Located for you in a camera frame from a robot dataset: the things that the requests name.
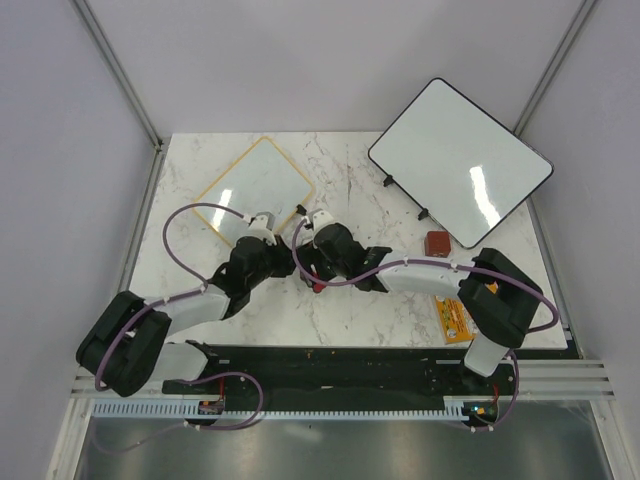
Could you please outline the yellow-framed small whiteboard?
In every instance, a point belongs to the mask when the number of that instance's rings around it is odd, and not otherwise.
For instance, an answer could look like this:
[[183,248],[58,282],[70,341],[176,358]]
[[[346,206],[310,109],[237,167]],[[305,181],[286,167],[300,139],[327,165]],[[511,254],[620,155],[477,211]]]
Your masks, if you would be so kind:
[[278,233],[313,193],[314,185],[301,168],[263,136],[194,200],[194,213],[233,246],[246,224],[232,211],[251,216],[269,212]]

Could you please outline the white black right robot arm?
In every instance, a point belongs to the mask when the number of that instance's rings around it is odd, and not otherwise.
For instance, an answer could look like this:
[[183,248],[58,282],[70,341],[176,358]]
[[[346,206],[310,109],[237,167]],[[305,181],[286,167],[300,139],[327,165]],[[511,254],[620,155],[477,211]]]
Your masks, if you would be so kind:
[[364,248],[339,223],[316,229],[313,239],[300,245],[305,226],[294,231],[292,255],[313,286],[424,293],[462,303],[478,330],[457,371],[460,386],[469,393],[489,387],[501,360],[539,330],[531,324],[540,305],[557,320],[541,288],[496,249],[482,249],[469,264],[410,256],[389,247]]

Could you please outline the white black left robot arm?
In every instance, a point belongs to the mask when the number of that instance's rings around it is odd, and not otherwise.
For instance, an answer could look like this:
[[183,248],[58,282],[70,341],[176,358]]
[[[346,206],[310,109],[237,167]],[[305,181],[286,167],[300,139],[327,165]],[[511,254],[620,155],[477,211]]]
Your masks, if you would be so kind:
[[295,264],[281,237],[270,245],[245,236],[213,276],[194,290],[148,302],[121,291],[81,341],[75,358],[94,375],[97,389],[121,397],[138,392],[150,379],[168,336],[208,321],[238,314],[251,291],[270,278],[290,276]]

